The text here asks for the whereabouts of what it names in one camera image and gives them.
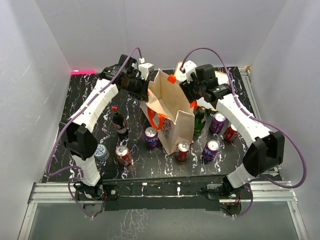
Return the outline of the cola glass bottle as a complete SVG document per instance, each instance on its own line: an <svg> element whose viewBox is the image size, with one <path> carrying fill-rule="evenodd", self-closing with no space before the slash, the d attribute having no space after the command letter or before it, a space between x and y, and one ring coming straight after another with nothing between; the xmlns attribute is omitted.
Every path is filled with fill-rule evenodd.
<svg viewBox="0 0 320 240"><path fill-rule="evenodd" d="M115 127L116 132L121 137L126 137L129 134L127 128L127 122L124 116L119 112L119 108L117 105L111 106L112 110L112 123Z"/></svg>

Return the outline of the red can right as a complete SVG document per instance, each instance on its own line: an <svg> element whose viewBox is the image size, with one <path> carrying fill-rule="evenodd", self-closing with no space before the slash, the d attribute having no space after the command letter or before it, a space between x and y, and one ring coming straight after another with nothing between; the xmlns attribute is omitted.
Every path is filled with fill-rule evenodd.
<svg viewBox="0 0 320 240"><path fill-rule="evenodd" d="M230 143L232 143L238 136L239 132L233 124L229 124L229 126L223 134L224 140Z"/></svg>

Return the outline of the small whiteboard wooden frame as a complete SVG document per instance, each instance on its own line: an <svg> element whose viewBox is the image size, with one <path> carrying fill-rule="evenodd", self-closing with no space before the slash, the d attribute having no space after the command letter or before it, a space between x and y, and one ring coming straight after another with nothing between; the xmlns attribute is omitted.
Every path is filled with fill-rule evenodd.
<svg viewBox="0 0 320 240"><path fill-rule="evenodd" d="M222 85L222 84L229 85L229 79L226 73L215 70L215 76L217 77L219 85ZM206 102L203 97L198 99L196 103L198 107L205 107L207 110L212 110L214 112L217 111L210 103Z"/></svg>

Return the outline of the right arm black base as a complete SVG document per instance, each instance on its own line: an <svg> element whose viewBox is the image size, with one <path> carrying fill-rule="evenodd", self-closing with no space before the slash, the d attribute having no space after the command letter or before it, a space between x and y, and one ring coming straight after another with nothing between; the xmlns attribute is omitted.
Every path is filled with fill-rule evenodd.
<svg viewBox="0 0 320 240"><path fill-rule="evenodd" d="M244 185L239 188L233 188L224 182L205 183L197 192L197 196L204 196L208 200L230 200L232 205L239 204L241 201L250 201L253 198L253 193L249 185Z"/></svg>

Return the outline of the purple can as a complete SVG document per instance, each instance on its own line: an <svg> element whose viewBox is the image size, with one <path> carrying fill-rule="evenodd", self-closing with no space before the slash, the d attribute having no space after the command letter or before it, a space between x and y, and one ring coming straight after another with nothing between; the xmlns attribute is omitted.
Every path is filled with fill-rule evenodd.
<svg viewBox="0 0 320 240"><path fill-rule="evenodd" d="M150 126L144 131L145 144L150 148L155 148L158 145L158 131Z"/></svg>
<svg viewBox="0 0 320 240"><path fill-rule="evenodd" d="M217 112L212 118L212 121L209 125L209 130L213 134L219 134L222 128L224 127L226 121L226 117L222 113Z"/></svg>
<svg viewBox="0 0 320 240"><path fill-rule="evenodd" d="M220 143L217 140L209 140L202 151L202 158L206 161L212 161L220 150Z"/></svg>

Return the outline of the red can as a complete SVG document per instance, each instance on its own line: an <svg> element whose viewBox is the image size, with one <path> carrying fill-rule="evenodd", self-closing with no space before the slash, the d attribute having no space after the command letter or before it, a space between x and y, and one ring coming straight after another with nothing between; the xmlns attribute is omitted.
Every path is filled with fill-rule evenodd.
<svg viewBox="0 0 320 240"><path fill-rule="evenodd" d="M180 141L176 146L175 158L180 162L184 162L187 160L189 151L190 144L187 141Z"/></svg>
<svg viewBox="0 0 320 240"><path fill-rule="evenodd" d="M132 163L132 155L129 148L125 145L119 145L115 149L115 154L118 159L118 162L123 166L128 166Z"/></svg>
<svg viewBox="0 0 320 240"><path fill-rule="evenodd" d="M233 124L229 124L229 126L223 134L224 140L230 143L232 143L238 136L239 132Z"/></svg>

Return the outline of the beige canvas tote bag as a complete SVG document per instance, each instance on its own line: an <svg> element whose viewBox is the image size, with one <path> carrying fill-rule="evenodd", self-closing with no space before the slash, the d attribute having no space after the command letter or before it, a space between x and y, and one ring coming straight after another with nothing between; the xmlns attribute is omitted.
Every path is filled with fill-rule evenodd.
<svg viewBox="0 0 320 240"><path fill-rule="evenodd" d="M174 75L159 70L149 82L148 102L142 101L140 108L157 130L158 139L168 155L176 151L179 142L193 142L194 105L189 103Z"/></svg>

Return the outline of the green glass bottle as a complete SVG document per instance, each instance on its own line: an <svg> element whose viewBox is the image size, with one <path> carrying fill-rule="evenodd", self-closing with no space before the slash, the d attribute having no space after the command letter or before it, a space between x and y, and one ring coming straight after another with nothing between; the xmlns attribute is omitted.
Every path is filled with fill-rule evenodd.
<svg viewBox="0 0 320 240"><path fill-rule="evenodd" d="M200 106L197 108L194 114L194 134L198 135L202 132L205 124L206 124L207 114L206 108Z"/></svg>

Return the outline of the red can front centre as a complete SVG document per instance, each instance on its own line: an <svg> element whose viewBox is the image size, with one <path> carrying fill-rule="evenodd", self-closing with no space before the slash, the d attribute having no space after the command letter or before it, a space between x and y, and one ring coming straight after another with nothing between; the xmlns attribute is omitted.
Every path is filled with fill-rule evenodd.
<svg viewBox="0 0 320 240"><path fill-rule="evenodd" d="M180 141L176 146L175 158L180 162L184 162L187 160L189 151L190 144L187 141Z"/></svg>

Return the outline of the blue white tin can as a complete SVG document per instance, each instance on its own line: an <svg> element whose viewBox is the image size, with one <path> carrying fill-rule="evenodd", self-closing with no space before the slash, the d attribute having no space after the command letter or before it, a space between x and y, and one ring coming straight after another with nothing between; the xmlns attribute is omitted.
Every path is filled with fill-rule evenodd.
<svg viewBox="0 0 320 240"><path fill-rule="evenodd" d="M105 162L108 160L109 156L110 156L110 153L109 153L108 149L106 148L106 146L103 144L98 144L97 148L94 152L94 158L97 161Z"/></svg>

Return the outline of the red can front left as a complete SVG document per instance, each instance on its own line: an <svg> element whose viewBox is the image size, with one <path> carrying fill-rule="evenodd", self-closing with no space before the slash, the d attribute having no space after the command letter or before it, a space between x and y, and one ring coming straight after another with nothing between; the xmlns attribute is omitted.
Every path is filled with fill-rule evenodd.
<svg viewBox="0 0 320 240"><path fill-rule="evenodd" d="M115 154L118 159L118 162L123 166L128 166L132 163L132 155L129 148L125 145L119 145L115 149Z"/></svg>

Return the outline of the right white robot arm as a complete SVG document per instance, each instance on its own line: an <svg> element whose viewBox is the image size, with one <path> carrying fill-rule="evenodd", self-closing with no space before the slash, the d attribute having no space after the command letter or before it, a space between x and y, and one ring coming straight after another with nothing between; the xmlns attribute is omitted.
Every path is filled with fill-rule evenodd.
<svg viewBox="0 0 320 240"><path fill-rule="evenodd" d="M223 194L233 199L243 185L283 162L285 137L251 119L247 109L236 103L231 86L219 84L212 65L197 66L189 60L181 66L181 72L186 79L179 86L187 100L192 103L203 98L210 103L235 127L248 146L242 164L223 179Z"/></svg>

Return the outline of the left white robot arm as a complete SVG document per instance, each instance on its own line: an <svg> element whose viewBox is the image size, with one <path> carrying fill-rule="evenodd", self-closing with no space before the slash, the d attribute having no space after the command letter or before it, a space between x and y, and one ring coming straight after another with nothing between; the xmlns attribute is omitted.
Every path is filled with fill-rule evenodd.
<svg viewBox="0 0 320 240"><path fill-rule="evenodd" d="M86 187L86 194L93 200L103 195L103 187L98 184L100 174L96 167L94 153L98 146L92 132L98 118L109 102L125 90L139 101L147 102L149 73L154 70L152 63L146 63L143 58L136 60L127 55L121 55L117 64L105 67L98 75L95 87L70 118L61 121L60 138L63 146L70 151L76 166L80 170L80 181Z"/></svg>

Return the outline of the pink tape strip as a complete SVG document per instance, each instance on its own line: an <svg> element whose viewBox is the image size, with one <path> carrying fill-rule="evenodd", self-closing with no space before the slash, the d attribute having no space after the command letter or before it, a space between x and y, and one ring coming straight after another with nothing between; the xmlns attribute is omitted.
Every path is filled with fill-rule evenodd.
<svg viewBox="0 0 320 240"><path fill-rule="evenodd" d="M88 74L96 74L96 71L95 70L74 70L70 73L71 76L88 75Z"/></svg>

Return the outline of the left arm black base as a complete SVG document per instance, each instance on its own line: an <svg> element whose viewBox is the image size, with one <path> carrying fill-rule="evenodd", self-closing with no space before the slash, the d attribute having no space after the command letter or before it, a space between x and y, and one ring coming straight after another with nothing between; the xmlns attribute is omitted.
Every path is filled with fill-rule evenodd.
<svg viewBox="0 0 320 240"><path fill-rule="evenodd" d="M119 187L114 184L103 184L99 181L96 186L88 186L81 181L77 181L73 184L73 187L79 200L86 198L106 202L119 199Z"/></svg>

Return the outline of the aluminium frame rail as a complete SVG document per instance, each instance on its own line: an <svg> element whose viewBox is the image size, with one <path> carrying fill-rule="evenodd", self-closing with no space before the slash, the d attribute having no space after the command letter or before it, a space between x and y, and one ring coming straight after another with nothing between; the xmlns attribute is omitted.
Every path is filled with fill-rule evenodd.
<svg viewBox="0 0 320 240"><path fill-rule="evenodd" d="M203 181L120 181L114 199L83 199L85 215L66 183L34 185L21 240L306 240L295 193L251 184L239 204L199 194Z"/></svg>

